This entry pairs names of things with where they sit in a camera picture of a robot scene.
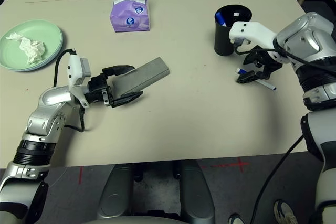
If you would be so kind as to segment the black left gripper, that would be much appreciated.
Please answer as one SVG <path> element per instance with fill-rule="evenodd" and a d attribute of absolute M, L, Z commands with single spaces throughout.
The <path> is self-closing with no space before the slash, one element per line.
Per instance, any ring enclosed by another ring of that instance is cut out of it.
<path fill-rule="evenodd" d="M 102 74 L 91 77 L 87 85 L 89 90 L 87 93 L 87 101 L 89 104 L 103 102 L 105 106 L 116 108 L 139 98 L 143 94 L 143 91 L 126 93 L 119 98 L 113 99 L 112 89 L 107 83 L 109 76 L 119 76 L 134 69 L 135 67 L 130 65 L 117 65 L 103 68 Z"/>

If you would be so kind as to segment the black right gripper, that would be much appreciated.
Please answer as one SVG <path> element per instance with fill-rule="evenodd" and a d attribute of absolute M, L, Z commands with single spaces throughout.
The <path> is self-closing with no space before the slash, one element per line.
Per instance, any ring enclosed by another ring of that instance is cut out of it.
<path fill-rule="evenodd" d="M 267 52 L 251 52 L 249 53 L 243 62 L 243 65 L 253 64 L 260 66 L 262 64 L 262 72 L 260 71 L 248 71 L 238 72 L 236 82 L 239 84 L 250 83 L 259 79 L 269 79 L 271 73 L 282 68 L 283 64 L 275 61 Z"/>

